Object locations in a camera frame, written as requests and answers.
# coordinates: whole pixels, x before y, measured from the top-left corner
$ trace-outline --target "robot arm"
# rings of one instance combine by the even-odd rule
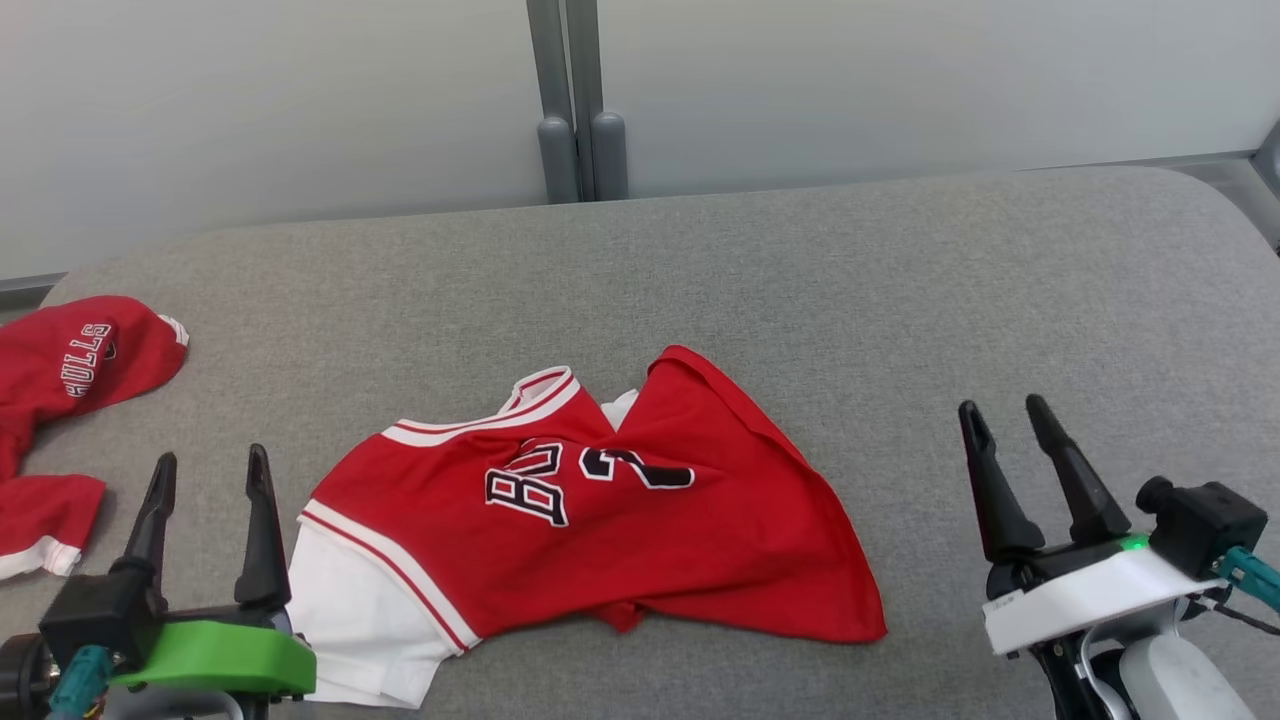
[[[315,653],[294,637],[266,450],[250,447],[244,565],[236,605],[172,612],[160,592],[178,460],[165,454],[124,555],[105,575],[67,580],[40,633],[0,646],[0,720],[265,720],[270,703],[315,692]]]
[[[1027,413],[1071,511],[1066,544],[1044,548],[1000,471],[982,413],[972,401],[960,405],[978,528],[992,562],[983,612],[993,652],[1036,659],[1060,720],[1252,719],[1178,624],[1206,606],[1220,609],[1231,587],[1270,597],[1280,610],[1280,575],[1251,553],[1266,512],[1219,483],[1174,488],[1153,478],[1138,507],[1156,515],[1156,529],[1133,534],[1048,404],[1032,395]],[[1098,652],[1103,641],[1121,650]]]

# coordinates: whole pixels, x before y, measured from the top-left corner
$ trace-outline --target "basketball jersey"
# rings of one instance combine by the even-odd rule
[[[37,428],[169,382],[187,341],[173,318],[111,295],[0,327],[0,579],[37,568],[70,575],[106,489],[91,475],[20,475]]]
[[[289,614],[314,700],[417,707],[481,638],[653,610],[873,642],[879,593],[838,498],[718,368],[668,347],[604,407],[568,368],[489,418],[401,420],[344,457],[300,518]]]

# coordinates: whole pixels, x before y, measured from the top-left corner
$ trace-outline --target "green led light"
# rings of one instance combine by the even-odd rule
[[[1142,550],[1151,546],[1151,538],[1147,536],[1129,536],[1120,541],[1120,547],[1125,550]]]

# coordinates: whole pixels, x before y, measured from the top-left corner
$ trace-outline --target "white wall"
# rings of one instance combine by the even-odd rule
[[[599,0],[632,196],[1256,149],[1276,0]]]
[[[520,0],[0,5],[0,281],[179,232],[545,201]]]

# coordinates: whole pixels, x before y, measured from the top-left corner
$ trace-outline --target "gray cushion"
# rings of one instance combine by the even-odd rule
[[[390,421],[486,415],[516,378],[561,363],[611,398],[672,342],[719,364],[829,478],[883,593],[890,635],[868,647],[664,618],[631,635],[571,619],[495,638],[445,662],[431,716],[1050,716],[1036,664],[993,657],[983,633],[955,418],[968,397],[1051,541],[1069,518],[1028,392],[1048,397],[1139,527],[1133,497],[1156,473],[1280,510],[1280,261],[1229,201],[1171,172],[233,229],[74,272],[47,302],[104,292],[183,322],[187,366],[49,428],[27,470],[113,488],[83,564],[102,571],[156,456],[175,451],[174,607],[230,597],[250,442],[270,451],[292,546],[308,491]],[[1261,552],[1280,560],[1280,528]],[[31,628],[56,585],[8,583],[0,633]],[[1187,634],[1256,711],[1280,702],[1274,639],[1216,616]]]

